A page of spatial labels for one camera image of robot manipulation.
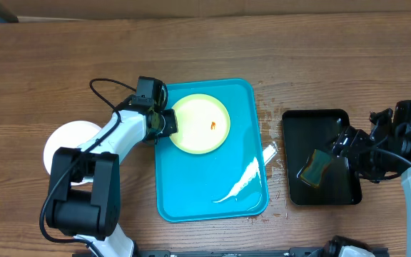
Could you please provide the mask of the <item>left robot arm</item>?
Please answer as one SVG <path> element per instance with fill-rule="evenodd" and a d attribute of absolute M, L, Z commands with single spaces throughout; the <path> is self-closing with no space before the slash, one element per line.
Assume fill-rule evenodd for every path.
<path fill-rule="evenodd" d="M 132 256 L 133 241 L 118 224 L 120 164 L 142 141 L 176 132 L 165 96 L 131 95 L 112 108 L 110 121 L 76 148 L 53 154 L 48 196 L 39 227 L 54 243 L 82 243 L 95 256 Z"/>

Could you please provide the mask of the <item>yellow-green sponge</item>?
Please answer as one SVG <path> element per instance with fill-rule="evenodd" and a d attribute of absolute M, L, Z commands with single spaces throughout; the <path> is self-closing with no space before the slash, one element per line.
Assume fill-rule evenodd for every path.
<path fill-rule="evenodd" d="M 330 154 L 315 149 L 306 164 L 299 170 L 297 177 L 307 185 L 319 188 L 332 162 L 333 158 Z"/>

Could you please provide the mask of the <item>yellow-green plastic plate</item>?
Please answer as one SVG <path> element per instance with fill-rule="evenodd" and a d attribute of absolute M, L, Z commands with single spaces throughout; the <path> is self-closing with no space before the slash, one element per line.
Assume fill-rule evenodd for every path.
<path fill-rule="evenodd" d="M 180 150 L 205 154 L 216 150 L 230 132 L 226 107 L 207 94 L 191 94 L 178 100 L 175 111 L 178 131 L 170 136 Z"/>

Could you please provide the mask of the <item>white plate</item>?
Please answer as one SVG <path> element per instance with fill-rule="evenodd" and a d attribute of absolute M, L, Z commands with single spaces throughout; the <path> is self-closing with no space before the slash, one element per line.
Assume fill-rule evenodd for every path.
<path fill-rule="evenodd" d="M 53 156 L 59 148 L 78 148 L 100 130 L 100 126 L 89 121 L 71 121 L 57 128 L 44 146 L 43 161 L 48 175 L 51 174 Z"/>

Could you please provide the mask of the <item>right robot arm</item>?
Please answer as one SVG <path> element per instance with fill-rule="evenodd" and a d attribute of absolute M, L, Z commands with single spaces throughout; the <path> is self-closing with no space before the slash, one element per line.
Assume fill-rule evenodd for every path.
<path fill-rule="evenodd" d="M 369 117 L 370 133 L 346 127 L 332 153 L 347 159 L 351 171 L 373 183 L 400 178 L 407 210 L 407 256 L 411 256 L 411 100 L 399 101 Z"/>

